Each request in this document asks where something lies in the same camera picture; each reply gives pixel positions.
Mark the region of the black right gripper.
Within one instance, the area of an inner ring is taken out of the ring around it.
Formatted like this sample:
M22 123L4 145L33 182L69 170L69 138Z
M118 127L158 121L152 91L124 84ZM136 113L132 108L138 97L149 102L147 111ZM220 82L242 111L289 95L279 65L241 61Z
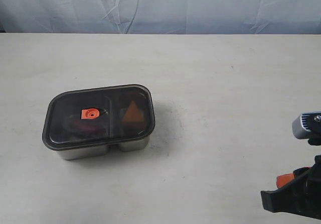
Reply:
M274 191L261 191L263 208L320 219L320 155L311 167L301 167L276 178Z

